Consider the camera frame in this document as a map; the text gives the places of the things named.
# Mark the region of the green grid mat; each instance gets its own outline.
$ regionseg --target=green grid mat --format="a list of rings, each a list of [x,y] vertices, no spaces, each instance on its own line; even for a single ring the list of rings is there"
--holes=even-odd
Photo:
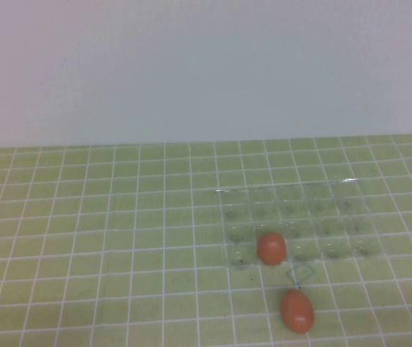
[[[216,189],[345,178],[387,257],[226,267]],[[412,347],[412,134],[0,149],[0,346],[127,344]]]

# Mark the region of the egg tray cup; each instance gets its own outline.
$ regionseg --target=egg tray cup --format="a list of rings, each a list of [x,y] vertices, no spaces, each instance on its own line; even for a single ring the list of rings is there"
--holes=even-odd
[[[285,239],[290,262],[384,254],[357,179],[218,190],[218,199],[232,267],[258,264],[257,240],[271,231]]]

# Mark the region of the wall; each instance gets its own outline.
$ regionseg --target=wall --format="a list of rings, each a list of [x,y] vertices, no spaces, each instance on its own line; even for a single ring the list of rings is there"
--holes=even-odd
[[[0,0],[0,146],[412,132],[412,1]]]

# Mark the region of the eggshell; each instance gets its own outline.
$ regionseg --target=eggshell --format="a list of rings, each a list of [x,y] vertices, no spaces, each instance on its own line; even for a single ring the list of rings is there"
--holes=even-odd
[[[257,242],[257,255],[266,265],[278,265],[286,258],[285,240],[280,234],[266,233]]]
[[[281,299],[280,313],[286,326],[298,334],[307,333],[314,324],[314,309],[301,291],[287,291]]]

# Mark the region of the egg carton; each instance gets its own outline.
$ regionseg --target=egg carton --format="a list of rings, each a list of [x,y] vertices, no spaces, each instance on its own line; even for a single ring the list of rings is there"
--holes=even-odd
[[[259,262],[257,240],[276,232],[291,262],[384,254],[357,179],[220,190],[228,264]]]

